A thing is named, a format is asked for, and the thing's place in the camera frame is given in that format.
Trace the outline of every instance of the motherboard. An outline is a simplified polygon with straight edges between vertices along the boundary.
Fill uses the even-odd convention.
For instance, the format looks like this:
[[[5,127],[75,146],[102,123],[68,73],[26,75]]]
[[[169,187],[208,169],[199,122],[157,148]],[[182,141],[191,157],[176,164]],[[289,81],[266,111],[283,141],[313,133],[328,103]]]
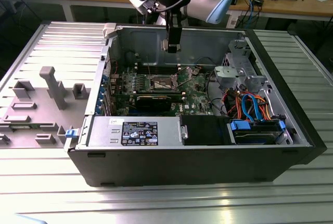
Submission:
[[[110,115],[212,115],[206,76],[196,67],[127,67],[111,74],[108,84]]]

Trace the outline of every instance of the white table leg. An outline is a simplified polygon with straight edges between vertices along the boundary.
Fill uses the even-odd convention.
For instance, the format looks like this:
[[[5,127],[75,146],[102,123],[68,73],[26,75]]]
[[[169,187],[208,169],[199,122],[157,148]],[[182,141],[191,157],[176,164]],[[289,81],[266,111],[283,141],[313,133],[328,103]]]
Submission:
[[[62,3],[61,5],[62,5],[63,13],[65,14],[65,17],[66,17],[66,21],[75,22],[75,15],[74,15],[74,11],[73,11],[71,5],[66,1],[64,1],[64,3]]]
[[[233,29],[236,27],[238,17],[241,16],[242,10],[231,10],[228,14],[230,14],[228,23],[227,23],[227,28]]]

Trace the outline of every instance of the blue cable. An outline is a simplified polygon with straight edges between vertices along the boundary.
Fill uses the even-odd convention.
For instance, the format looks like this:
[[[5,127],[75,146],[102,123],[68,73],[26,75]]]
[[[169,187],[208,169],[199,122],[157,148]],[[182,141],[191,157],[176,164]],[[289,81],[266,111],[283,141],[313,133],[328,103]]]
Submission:
[[[247,29],[248,26],[250,25],[250,22],[251,22],[251,19],[252,19],[252,14],[253,14],[253,4],[252,4],[252,1],[251,1],[251,0],[248,0],[248,1],[249,1],[249,3],[250,3],[251,13],[250,13],[249,20],[248,20],[248,22],[246,23],[245,29]]]
[[[243,96],[243,98],[241,100],[241,109],[243,110],[244,115],[246,115],[250,119],[250,121],[254,121],[253,118],[246,112],[246,108],[245,108],[245,100],[246,100],[246,97],[248,97],[248,96],[250,96],[252,98],[255,116],[257,117],[258,120],[262,120],[262,116],[259,112],[258,102],[253,95],[246,94]]]

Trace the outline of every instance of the green circuit board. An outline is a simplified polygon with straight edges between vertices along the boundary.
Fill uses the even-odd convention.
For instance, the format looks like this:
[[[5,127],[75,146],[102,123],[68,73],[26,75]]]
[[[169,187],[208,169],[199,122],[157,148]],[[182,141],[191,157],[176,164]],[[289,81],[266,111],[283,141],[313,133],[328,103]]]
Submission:
[[[137,74],[134,69],[126,69],[117,79],[114,88],[117,115],[212,115],[205,92],[203,73],[192,73],[193,68],[182,70],[176,75]],[[136,109],[136,100],[140,96],[161,96],[172,99],[168,111],[143,113]]]

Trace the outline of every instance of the warning label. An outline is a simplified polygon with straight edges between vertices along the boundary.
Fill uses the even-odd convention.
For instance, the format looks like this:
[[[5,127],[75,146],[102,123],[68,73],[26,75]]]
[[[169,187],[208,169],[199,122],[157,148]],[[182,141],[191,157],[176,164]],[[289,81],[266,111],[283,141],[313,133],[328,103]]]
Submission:
[[[123,146],[158,145],[157,122],[124,122]]]

